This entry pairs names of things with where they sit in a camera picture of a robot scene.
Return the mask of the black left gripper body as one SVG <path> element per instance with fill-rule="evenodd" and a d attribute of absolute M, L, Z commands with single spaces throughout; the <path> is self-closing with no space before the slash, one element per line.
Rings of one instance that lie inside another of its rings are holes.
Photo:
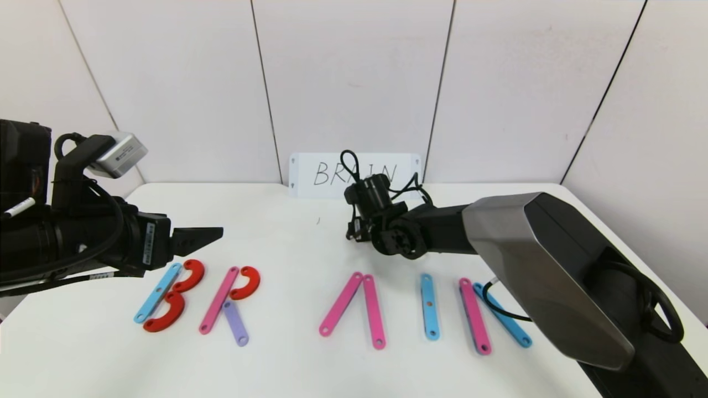
<path fill-rule="evenodd" d="M 170 254 L 170 220 L 160 213 L 140 212 L 137 206 L 122 206 L 121 236 L 106 251 L 93 259 L 71 264 L 59 270 L 61 277 L 89 270 L 113 267 L 131 275 L 161 269 L 172 259 Z M 72 259 L 81 247 L 86 249 L 105 242 L 116 229 L 113 211 L 91 215 L 59 224 L 61 259 Z"/>

